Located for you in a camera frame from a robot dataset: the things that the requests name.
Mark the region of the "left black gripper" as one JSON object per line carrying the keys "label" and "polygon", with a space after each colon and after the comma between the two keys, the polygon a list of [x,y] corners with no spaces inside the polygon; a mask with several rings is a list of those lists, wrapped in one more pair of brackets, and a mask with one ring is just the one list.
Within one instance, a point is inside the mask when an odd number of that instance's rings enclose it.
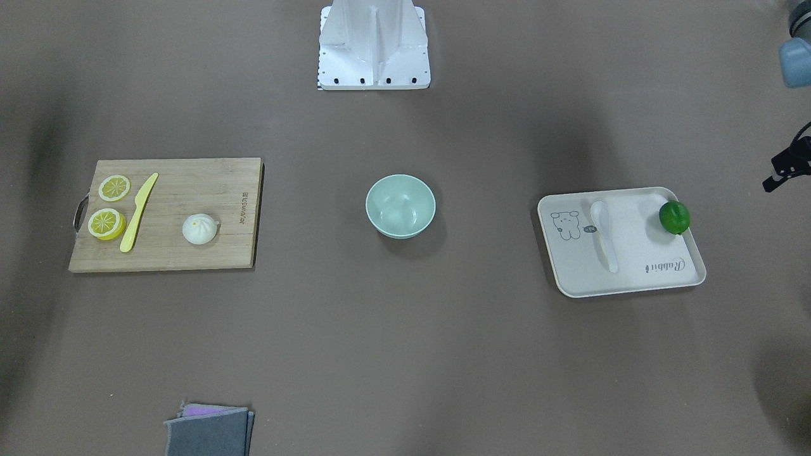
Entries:
{"label": "left black gripper", "polygon": [[771,159],[772,174],[762,182],[766,193],[773,193],[788,179],[810,174],[810,137],[803,136]]}

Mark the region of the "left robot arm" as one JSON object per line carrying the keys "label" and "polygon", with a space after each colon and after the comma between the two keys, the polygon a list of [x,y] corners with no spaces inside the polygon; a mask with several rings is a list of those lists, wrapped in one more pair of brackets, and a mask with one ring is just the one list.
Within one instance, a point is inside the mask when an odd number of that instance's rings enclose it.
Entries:
{"label": "left robot arm", "polygon": [[[786,87],[810,86],[810,2],[785,1],[789,40],[779,47],[780,69]],[[800,127],[788,147],[773,156],[771,175],[762,182],[772,193],[790,179],[810,174],[810,122]]]}

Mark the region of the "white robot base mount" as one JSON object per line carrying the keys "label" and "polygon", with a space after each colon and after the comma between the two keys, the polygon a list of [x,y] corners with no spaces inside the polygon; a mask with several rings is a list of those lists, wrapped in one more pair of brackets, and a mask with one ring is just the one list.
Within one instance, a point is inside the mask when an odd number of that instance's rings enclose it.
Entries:
{"label": "white robot base mount", "polygon": [[423,8],[411,1],[333,1],[319,18],[319,90],[391,91],[430,86]]}

